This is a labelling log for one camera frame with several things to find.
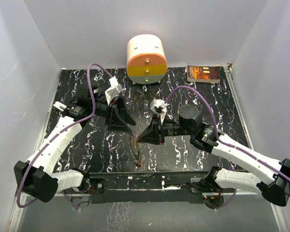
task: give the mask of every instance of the book cover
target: book cover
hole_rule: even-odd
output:
[[[218,67],[188,66],[187,81],[219,83]]]

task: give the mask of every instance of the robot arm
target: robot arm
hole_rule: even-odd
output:
[[[161,145],[164,143],[166,136],[190,135],[190,143],[196,148],[230,160],[248,171],[237,172],[213,167],[205,178],[207,185],[211,186],[210,190],[241,189],[260,193],[266,200],[279,206],[287,204],[290,195],[290,183],[256,159],[266,162],[290,178],[289,159],[279,161],[266,157],[239,144],[221,130],[218,130],[219,139],[224,143],[233,145],[235,148],[227,146],[216,139],[213,126],[203,123],[203,116],[194,105],[180,107],[178,120],[164,118],[166,106],[167,104],[162,100],[152,102],[151,109],[155,113],[149,126],[138,137],[139,143]],[[236,147],[248,151],[256,159],[244,154]]]
[[[110,82],[111,87],[106,90],[105,94],[99,94],[98,83],[95,81],[91,82],[96,104],[95,115],[105,118],[105,124],[108,130],[131,132],[128,124],[136,125],[136,123],[125,107],[124,98],[120,95],[122,87],[118,84],[115,77],[114,79],[111,78]],[[34,162],[22,190],[42,202],[50,201],[56,192],[61,192],[69,188],[77,188],[81,185],[82,189],[86,189],[85,186],[88,185],[86,182],[86,173],[80,170],[53,173],[58,159],[68,144],[90,120],[76,123],[60,133],[66,126],[91,114],[92,101],[87,83],[84,82],[78,87],[76,97],[67,105],[56,102],[54,107],[61,111],[61,116],[54,130],[26,162],[19,161],[14,167],[16,181],[19,187],[26,169],[31,162]],[[42,148],[44,150],[41,155],[34,160]]]

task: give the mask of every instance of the orange and white cylinder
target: orange and white cylinder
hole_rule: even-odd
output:
[[[155,35],[138,35],[127,45],[127,73],[138,84],[160,82],[167,70],[162,41]]]

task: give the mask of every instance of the black and white marble tabletop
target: black and white marble tabletop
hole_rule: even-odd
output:
[[[191,83],[186,81],[186,68],[169,68],[160,84],[136,85],[128,78],[125,69],[111,69],[123,86],[126,107],[137,125],[132,127],[140,134],[151,120],[151,101],[166,99],[170,92],[181,85],[189,85],[198,90],[212,106],[217,125],[225,133],[243,145],[248,146],[245,132],[236,110],[234,99],[224,73],[219,69],[220,83]],[[102,70],[91,70],[90,76],[99,82],[99,89],[109,87],[108,76]],[[60,75],[55,101],[67,104],[75,95],[77,87],[86,81],[86,70],[63,70]],[[194,104],[202,111],[204,121],[212,124],[203,102],[187,90],[175,94],[168,106],[167,117],[178,118],[178,109],[183,104]],[[55,127],[60,112],[53,109],[46,134]],[[212,166],[241,169],[220,157],[199,151],[189,143],[189,136],[167,137],[164,145],[143,144],[143,166],[136,168],[129,154],[127,136],[119,132],[107,131],[105,119],[94,116],[93,120],[73,139],[64,151],[54,172],[73,167],[89,172],[158,172],[158,171],[209,171]]]

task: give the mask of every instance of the white wall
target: white wall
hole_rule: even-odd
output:
[[[268,1],[233,66],[257,151],[290,158],[290,0]],[[283,208],[290,229],[290,200]]]
[[[170,67],[233,63],[266,0],[24,0],[61,68],[126,66],[129,39],[161,38]]]
[[[14,201],[13,167],[34,150],[59,66],[22,0],[0,0],[0,232]]]

